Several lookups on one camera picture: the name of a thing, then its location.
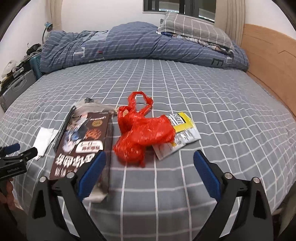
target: blue gripper pad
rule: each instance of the blue gripper pad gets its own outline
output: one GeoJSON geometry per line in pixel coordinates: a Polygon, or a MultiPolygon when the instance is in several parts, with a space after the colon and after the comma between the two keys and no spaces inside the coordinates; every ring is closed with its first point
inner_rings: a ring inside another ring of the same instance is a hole
{"type": "Polygon", "coordinates": [[[106,165],[106,154],[101,151],[101,153],[96,157],[91,166],[85,172],[78,183],[77,188],[77,198],[82,202],[82,200],[91,194],[91,191],[96,184],[100,174],[102,173],[106,165]]]}
{"type": "Polygon", "coordinates": [[[11,146],[7,146],[4,148],[5,155],[9,155],[11,153],[14,153],[16,151],[20,150],[20,145],[18,143],[15,143],[11,146]]]}
{"type": "Polygon", "coordinates": [[[198,151],[193,155],[193,163],[210,197],[216,199],[218,202],[221,199],[221,184],[206,160],[198,151]]]}

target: headboard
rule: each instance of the headboard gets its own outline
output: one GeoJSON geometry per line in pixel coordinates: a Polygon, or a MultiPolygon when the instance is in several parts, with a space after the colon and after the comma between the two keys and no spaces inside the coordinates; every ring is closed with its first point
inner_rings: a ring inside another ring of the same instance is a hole
{"type": "Polygon", "coordinates": [[[247,74],[281,101],[296,120],[296,40],[245,24],[241,47],[250,61],[247,74]]]}

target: pillowcase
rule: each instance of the pillowcase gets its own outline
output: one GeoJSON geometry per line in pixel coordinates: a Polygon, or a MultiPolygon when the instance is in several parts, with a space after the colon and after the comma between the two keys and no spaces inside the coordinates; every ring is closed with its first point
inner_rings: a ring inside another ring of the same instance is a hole
{"type": "Polygon", "coordinates": [[[231,39],[223,30],[215,28],[212,24],[198,18],[174,12],[165,13],[165,19],[158,28],[158,32],[180,34],[234,50],[231,39]]]}

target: curtain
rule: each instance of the curtain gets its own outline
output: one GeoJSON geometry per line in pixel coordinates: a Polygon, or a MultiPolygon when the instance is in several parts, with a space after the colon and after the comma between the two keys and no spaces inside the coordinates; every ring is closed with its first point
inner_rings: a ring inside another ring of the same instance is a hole
{"type": "Polygon", "coordinates": [[[62,30],[62,3],[63,0],[46,0],[47,14],[54,30],[62,30]]]}
{"type": "Polygon", "coordinates": [[[215,27],[222,29],[238,46],[242,43],[245,0],[217,0],[215,27]]]}

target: gray suitcase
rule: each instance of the gray suitcase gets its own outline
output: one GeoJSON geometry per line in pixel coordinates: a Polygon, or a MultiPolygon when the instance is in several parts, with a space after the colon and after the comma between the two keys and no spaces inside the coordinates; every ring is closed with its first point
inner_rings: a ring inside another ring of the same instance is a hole
{"type": "Polygon", "coordinates": [[[8,107],[25,92],[32,84],[36,82],[36,77],[33,70],[26,72],[18,77],[7,90],[0,96],[0,105],[4,111],[7,111],[8,107]]]}

